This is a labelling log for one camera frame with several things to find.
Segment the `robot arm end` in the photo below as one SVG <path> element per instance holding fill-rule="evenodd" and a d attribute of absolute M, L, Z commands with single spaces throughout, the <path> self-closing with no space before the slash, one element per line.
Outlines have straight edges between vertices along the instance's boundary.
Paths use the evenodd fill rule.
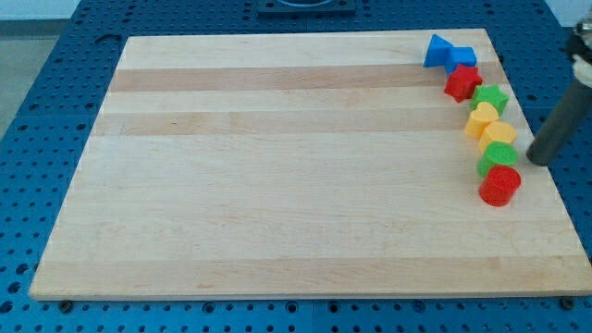
<path fill-rule="evenodd" d="M 566 44 L 572 59 L 574 76 L 586 87 L 591 87 L 591 11 L 578 20 Z"/>

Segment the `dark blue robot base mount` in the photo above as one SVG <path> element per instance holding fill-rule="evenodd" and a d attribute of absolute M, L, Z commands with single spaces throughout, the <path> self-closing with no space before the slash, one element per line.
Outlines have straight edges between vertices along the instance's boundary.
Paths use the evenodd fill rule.
<path fill-rule="evenodd" d="M 255 0 L 259 16 L 351 14 L 356 0 Z"/>

